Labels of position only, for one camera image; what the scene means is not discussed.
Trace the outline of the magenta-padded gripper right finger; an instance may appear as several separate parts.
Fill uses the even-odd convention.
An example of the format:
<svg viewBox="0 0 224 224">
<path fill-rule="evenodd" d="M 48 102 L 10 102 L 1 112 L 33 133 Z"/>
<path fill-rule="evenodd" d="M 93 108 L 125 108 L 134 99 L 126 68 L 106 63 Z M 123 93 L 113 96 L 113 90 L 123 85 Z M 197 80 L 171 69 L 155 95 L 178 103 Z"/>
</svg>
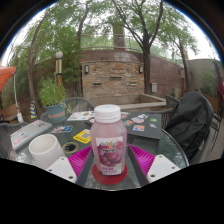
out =
<svg viewBox="0 0 224 224">
<path fill-rule="evenodd" d="M 131 144 L 128 145 L 128 155 L 141 186 L 155 182 L 180 170 L 164 155 L 154 156 Z"/>
</svg>

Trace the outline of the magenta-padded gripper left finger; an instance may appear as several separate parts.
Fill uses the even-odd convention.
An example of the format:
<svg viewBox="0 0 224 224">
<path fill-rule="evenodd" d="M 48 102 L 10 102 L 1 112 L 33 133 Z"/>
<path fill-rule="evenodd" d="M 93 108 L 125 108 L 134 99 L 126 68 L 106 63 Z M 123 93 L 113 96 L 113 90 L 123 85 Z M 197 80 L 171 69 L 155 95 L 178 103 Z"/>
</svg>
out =
<svg viewBox="0 0 224 224">
<path fill-rule="evenodd" d="M 84 148 L 69 158 L 60 157 L 47 171 L 81 187 L 85 185 L 93 160 L 92 147 Z"/>
</svg>

